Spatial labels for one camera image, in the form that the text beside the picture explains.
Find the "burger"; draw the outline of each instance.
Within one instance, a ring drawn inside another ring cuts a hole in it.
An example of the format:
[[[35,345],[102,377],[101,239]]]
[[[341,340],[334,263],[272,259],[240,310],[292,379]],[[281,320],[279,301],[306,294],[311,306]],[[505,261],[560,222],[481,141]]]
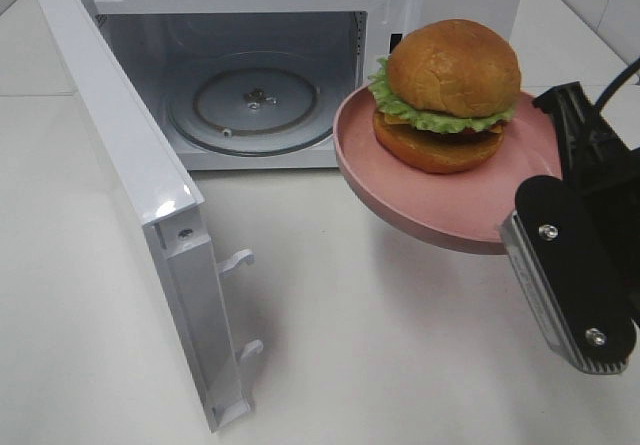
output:
[[[453,173],[489,160],[503,141],[520,93],[515,52],[493,30],[444,20],[416,30],[380,60],[370,77],[378,141],[429,173]]]

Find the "top bun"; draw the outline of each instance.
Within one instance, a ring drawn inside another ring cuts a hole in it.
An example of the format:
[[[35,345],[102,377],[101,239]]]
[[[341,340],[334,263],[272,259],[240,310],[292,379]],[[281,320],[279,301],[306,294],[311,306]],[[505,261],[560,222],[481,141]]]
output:
[[[515,52],[500,35],[469,20],[444,20],[407,35],[387,62],[391,90],[417,110],[488,117],[520,93]]]

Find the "bottom bun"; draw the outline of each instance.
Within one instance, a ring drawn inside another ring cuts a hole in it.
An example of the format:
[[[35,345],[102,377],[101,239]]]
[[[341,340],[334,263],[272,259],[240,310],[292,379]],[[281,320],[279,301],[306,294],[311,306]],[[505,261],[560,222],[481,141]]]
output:
[[[378,141],[412,167],[429,173],[470,170],[489,160],[500,148],[504,133],[482,132],[469,141],[446,140],[408,125],[389,125],[375,112],[373,129]]]

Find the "hamburger bun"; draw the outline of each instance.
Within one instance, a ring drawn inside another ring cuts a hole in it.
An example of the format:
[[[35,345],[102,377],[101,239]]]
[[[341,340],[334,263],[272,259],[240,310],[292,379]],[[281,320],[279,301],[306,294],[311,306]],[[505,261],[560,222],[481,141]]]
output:
[[[515,52],[497,33],[469,20],[444,20],[416,30],[393,49],[391,90],[417,110],[487,117],[520,93]]]
[[[409,126],[388,124],[374,112],[373,129],[378,141],[402,162],[429,173],[470,170],[491,158],[504,137],[501,127],[473,137],[441,137]]]

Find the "pink plate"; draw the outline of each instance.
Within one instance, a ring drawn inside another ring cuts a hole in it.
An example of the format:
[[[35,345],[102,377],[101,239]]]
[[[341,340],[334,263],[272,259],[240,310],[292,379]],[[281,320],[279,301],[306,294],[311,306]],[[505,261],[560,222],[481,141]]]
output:
[[[499,227],[516,189],[534,175],[560,176],[553,124],[522,93],[498,152],[480,167],[450,175],[405,165],[373,133],[375,102],[363,87],[345,99],[333,132],[338,165],[375,214],[425,242],[470,253],[504,253]]]

